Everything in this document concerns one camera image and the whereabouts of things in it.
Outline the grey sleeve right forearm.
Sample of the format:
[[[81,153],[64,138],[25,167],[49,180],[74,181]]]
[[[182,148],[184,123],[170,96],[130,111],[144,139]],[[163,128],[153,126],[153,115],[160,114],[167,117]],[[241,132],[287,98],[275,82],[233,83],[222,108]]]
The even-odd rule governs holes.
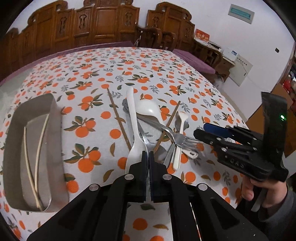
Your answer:
[[[254,187],[267,189],[267,195],[257,212],[249,210],[246,204],[254,198]],[[295,192],[288,190],[285,182],[257,182],[244,176],[241,195],[237,209],[269,240],[295,240]]]

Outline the person's right hand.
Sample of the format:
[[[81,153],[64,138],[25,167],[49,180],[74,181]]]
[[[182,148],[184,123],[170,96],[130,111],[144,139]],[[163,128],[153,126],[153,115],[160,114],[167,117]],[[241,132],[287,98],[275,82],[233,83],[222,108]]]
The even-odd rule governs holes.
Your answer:
[[[260,193],[263,190],[267,192],[261,203],[263,208],[271,208],[281,204],[287,195],[286,182],[271,179],[259,182],[243,175],[241,195],[245,200],[252,201],[256,196],[255,192]]]

